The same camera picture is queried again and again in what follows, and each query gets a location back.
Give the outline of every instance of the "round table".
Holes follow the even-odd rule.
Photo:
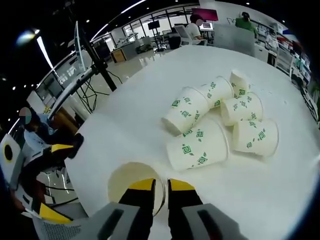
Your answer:
[[[274,119],[279,144],[274,156],[231,151],[228,160],[176,172],[166,151],[173,138],[163,127],[172,101],[186,86],[201,86],[232,69],[250,77],[263,102],[264,118]],[[218,109],[208,114],[221,121]],[[225,128],[231,139],[231,128]],[[186,181],[203,203],[211,203],[239,223],[250,240],[288,237],[303,216],[318,180],[320,132],[300,92],[288,76],[256,58],[209,47],[184,46],[140,70],[113,92],[79,132],[84,143],[65,161],[72,185],[89,216],[108,203],[111,173],[127,162],[152,166],[163,178]],[[154,218],[149,239],[171,239],[168,210]]]

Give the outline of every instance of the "red object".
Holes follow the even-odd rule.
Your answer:
[[[217,11],[213,9],[192,8],[192,13],[201,16],[203,20],[218,21]]]

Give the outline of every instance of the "white floor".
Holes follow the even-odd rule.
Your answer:
[[[120,63],[110,62],[108,64],[107,70],[118,76],[123,83],[129,81],[129,78],[132,77],[135,73],[139,72],[144,67],[152,64],[157,59],[161,58],[163,55],[169,53],[171,50],[166,50],[160,53],[154,53],[153,50],[139,54],[137,57]],[[112,74],[109,74],[116,84],[116,86],[120,86],[121,82]],[[109,86],[105,82],[104,78],[101,74],[95,75],[92,77],[91,85],[93,89],[97,92],[110,94],[112,91]],[[93,92],[89,89],[87,91],[87,96],[91,95]],[[98,108],[101,103],[108,100],[108,96],[98,94],[96,107]],[[90,106],[93,106],[94,97],[89,98]],[[68,181],[67,173],[62,171],[56,171],[52,173],[41,173],[37,179],[44,183],[46,186],[60,188],[60,189],[73,189],[72,183]],[[54,198],[55,203],[63,203],[69,200],[72,200],[77,197],[74,191],[70,190],[56,190],[48,188],[48,193]]]

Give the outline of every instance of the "monitor screen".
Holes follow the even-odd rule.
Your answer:
[[[192,13],[197,14],[208,21],[218,21],[218,14],[216,10],[205,8],[192,8]]]
[[[153,21],[148,23],[149,30],[160,28],[159,21]]]

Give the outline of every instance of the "paper cup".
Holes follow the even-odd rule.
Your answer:
[[[222,76],[217,76],[210,84],[204,84],[196,89],[205,97],[210,109],[219,107],[222,100],[234,97],[231,84]]]
[[[234,91],[234,97],[237,99],[250,90],[249,78],[237,69],[232,70],[230,76],[230,83]]]
[[[157,215],[165,203],[165,184],[151,166],[141,162],[123,164],[111,174],[108,181],[109,201],[118,203],[130,185],[145,179],[155,179],[153,216]]]
[[[223,129],[210,118],[203,118],[196,127],[169,141],[166,150],[176,171],[221,162],[229,155]]]
[[[222,121],[226,126],[232,126],[241,120],[261,120],[264,112],[260,98],[253,92],[224,100],[220,108]]]
[[[188,131],[208,111],[205,97],[194,88],[184,87],[180,97],[174,100],[168,114],[161,120],[172,134],[178,136]]]
[[[238,121],[233,127],[233,146],[236,151],[272,156],[278,147],[279,131],[273,120]]]

